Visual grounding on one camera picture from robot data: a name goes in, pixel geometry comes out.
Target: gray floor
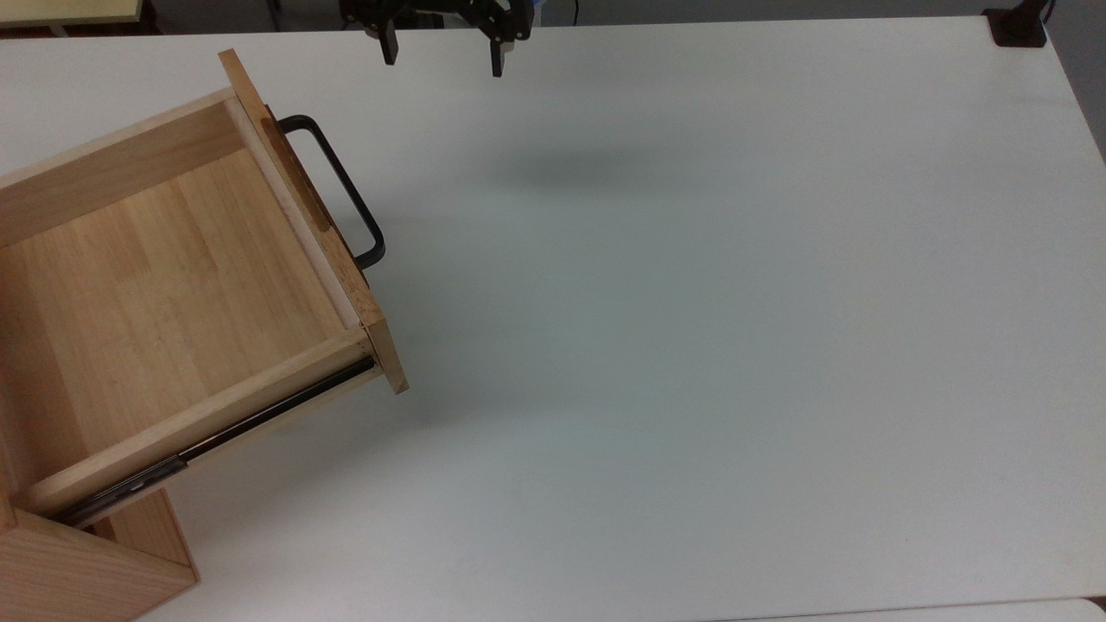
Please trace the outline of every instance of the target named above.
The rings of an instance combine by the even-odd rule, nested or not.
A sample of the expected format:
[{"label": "gray floor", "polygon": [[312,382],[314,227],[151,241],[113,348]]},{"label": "gray floor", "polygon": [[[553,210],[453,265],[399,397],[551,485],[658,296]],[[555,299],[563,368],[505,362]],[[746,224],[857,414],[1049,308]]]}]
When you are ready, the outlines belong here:
[{"label": "gray floor", "polygon": [[[1016,0],[580,0],[580,25],[978,15]],[[265,0],[154,0],[167,33],[273,30]],[[283,30],[337,30],[337,0],[282,0]],[[571,25],[573,0],[546,0],[542,25]],[[1106,0],[1057,0],[1048,34],[1098,149],[1106,154]],[[366,43],[366,53],[374,53]]]}]

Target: wood grain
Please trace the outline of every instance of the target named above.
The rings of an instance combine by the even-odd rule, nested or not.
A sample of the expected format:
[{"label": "wood grain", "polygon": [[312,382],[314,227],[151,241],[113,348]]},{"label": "wood grain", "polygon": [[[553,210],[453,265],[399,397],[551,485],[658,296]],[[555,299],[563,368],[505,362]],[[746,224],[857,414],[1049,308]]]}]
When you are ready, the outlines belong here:
[{"label": "wood grain", "polygon": [[188,589],[191,569],[15,510],[0,535],[4,622],[122,622]]},{"label": "wood grain", "polygon": [[0,247],[242,148],[220,91],[0,178]]},{"label": "wood grain", "polygon": [[365,276],[354,263],[348,246],[337,227],[334,226],[330,214],[319,198],[319,194],[303,170],[303,166],[295,157],[295,152],[276,126],[272,112],[262,102],[257,89],[253,87],[238,54],[233,50],[227,50],[219,53],[219,60],[222,61],[227,77],[230,79],[230,84],[261,138],[269,157],[276,163],[281,179],[291,191],[304,218],[312,225],[312,232],[357,311],[369,339],[373,340],[373,349],[388,379],[388,384],[396,393],[406,391],[408,388],[407,376],[399,363],[399,355],[395,351],[387,324],[384,323],[384,313],[376,303],[376,298],[369,290]]},{"label": "wood grain", "polygon": [[307,413],[315,411],[316,408],[320,408],[356,388],[359,388],[365,383],[375,380],[382,375],[384,375],[384,371],[380,370],[379,365],[373,367],[372,370],[368,370],[367,372],[358,374],[343,382],[338,386],[335,386],[334,388],[327,391],[326,393],[312,397],[307,402],[300,404],[299,406],[288,411],[281,416],[272,421],[265,422],[264,424],[250,431],[249,434],[243,434],[242,436],[231,439],[227,444],[220,445],[216,449],[212,449],[211,452],[204,454],[204,456],[197,458],[192,463],[189,463],[189,468],[194,466],[202,466],[205,463],[207,463],[207,460],[215,458],[225,452],[233,452],[236,448],[241,447],[246,443],[255,440],[265,434],[271,434],[274,429],[279,429],[285,425],[289,425],[290,423],[296,421],[303,415],[306,415]]},{"label": "wood grain", "polygon": [[91,529],[91,531],[88,531],[90,533],[94,533],[101,538],[107,538],[114,542],[115,529],[112,527],[112,521],[107,519],[113,518],[116,512],[145,500],[146,497],[149,497],[155,493],[163,491],[170,479],[173,478],[170,477],[168,479],[164,479],[156,485],[144,486],[138,493],[128,496],[126,499],[112,504],[109,507],[104,508],[94,515],[82,518],[77,523],[70,523],[70,527],[73,527],[74,529],[83,529],[85,531]]},{"label": "wood grain", "polygon": [[128,549],[181,566],[192,566],[177,517],[164,490],[156,490],[122,509],[115,509],[94,528],[96,536]]},{"label": "wood grain", "polygon": [[0,486],[0,533],[15,527],[15,508],[11,507],[8,493]]},{"label": "wood grain", "polygon": [[3,0],[0,28],[138,21],[142,0]]},{"label": "wood grain", "polygon": [[363,329],[344,331],[39,481],[12,501],[50,516],[368,353]]},{"label": "wood grain", "polygon": [[9,488],[344,331],[244,149],[0,249]]},{"label": "wood grain", "polygon": [[349,302],[349,297],[346,296],[337,274],[334,273],[334,268],[331,267],[330,260],[311,230],[311,226],[307,225],[303,212],[296,206],[295,198],[288,189],[288,186],[284,185],[276,165],[269,156],[269,152],[265,151],[265,146],[261,143],[261,137],[258,136],[257,129],[253,128],[253,124],[250,122],[249,115],[246,114],[246,110],[242,108],[241,102],[238,101],[238,97],[230,97],[223,104],[230,113],[230,118],[238,127],[238,133],[246,144],[246,148],[253,156],[253,160],[257,162],[258,167],[261,169],[261,174],[269,184],[269,188],[273,191],[273,196],[276,197],[276,203],[280,204],[284,217],[288,218],[289,226],[292,227],[296,239],[300,240],[300,247],[303,248],[304,253],[307,256],[307,261],[315,269],[315,274],[319,276],[323,289],[326,290],[331,303],[334,304],[335,312],[342,319],[342,325],[347,329],[358,325],[361,320],[357,317],[357,311],[353,308],[353,303]]}]

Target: white table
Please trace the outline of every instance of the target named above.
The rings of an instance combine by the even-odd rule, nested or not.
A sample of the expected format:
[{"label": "white table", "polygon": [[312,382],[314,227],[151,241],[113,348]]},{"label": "white table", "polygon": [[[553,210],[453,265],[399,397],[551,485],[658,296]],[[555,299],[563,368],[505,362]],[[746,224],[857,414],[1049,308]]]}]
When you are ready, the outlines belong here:
[{"label": "white table", "polygon": [[[1060,600],[770,620],[772,622],[1102,622],[1106,620],[1106,614],[1085,600]],[[769,620],[744,622],[769,622]]]},{"label": "white table", "polygon": [[[388,237],[411,390],[170,488],[150,620],[692,621],[1106,593],[1106,169],[984,20],[0,41],[0,173],[226,85]],[[354,247],[336,182],[295,143]]]}]

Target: black clamp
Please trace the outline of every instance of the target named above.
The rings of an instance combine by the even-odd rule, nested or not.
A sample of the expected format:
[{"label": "black clamp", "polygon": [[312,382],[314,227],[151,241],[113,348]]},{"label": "black clamp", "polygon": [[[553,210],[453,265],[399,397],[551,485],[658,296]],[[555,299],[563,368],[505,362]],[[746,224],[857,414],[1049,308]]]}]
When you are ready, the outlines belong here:
[{"label": "black clamp", "polygon": [[1048,37],[1044,33],[1041,11],[1046,4],[1048,0],[1024,0],[1013,9],[984,10],[994,43],[1000,48],[1044,48]]},{"label": "black clamp", "polygon": [[480,29],[491,43],[491,73],[503,75],[503,53],[515,41],[530,39],[534,21],[531,0],[509,0],[503,9],[495,0],[340,0],[342,15],[347,22],[361,22],[369,37],[380,42],[384,62],[396,64],[399,43],[396,41],[395,19],[405,10],[417,13],[458,14]]}]

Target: drawer handle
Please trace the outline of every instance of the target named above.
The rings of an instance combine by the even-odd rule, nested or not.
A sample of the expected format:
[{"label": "drawer handle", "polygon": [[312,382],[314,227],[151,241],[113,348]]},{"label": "drawer handle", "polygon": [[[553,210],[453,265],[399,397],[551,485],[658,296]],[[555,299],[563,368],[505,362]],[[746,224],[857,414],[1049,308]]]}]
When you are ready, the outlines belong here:
[{"label": "drawer handle", "polygon": [[349,175],[345,172],[345,168],[342,166],[342,162],[334,153],[334,149],[331,148],[331,144],[326,142],[326,136],[323,135],[323,129],[319,127],[315,120],[305,114],[293,114],[292,116],[278,121],[276,124],[280,126],[280,131],[284,134],[291,134],[296,129],[306,129],[312,136],[315,137],[315,142],[319,143],[319,148],[322,149],[323,155],[326,156],[326,162],[331,163],[331,168],[333,168],[334,174],[338,176],[338,182],[342,182],[342,187],[345,188],[346,194],[349,195],[349,200],[353,201],[354,208],[357,209],[357,214],[361,215],[361,219],[365,221],[365,227],[368,228],[368,232],[373,236],[373,248],[354,258],[354,262],[357,265],[357,268],[364,270],[383,259],[384,234],[380,231],[380,226],[376,224],[376,218],[373,218],[373,212],[368,210],[368,206],[366,206],[364,199],[361,198],[361,194],[357,193],[357,187],[353,185],[353,180],[349,179]]}]

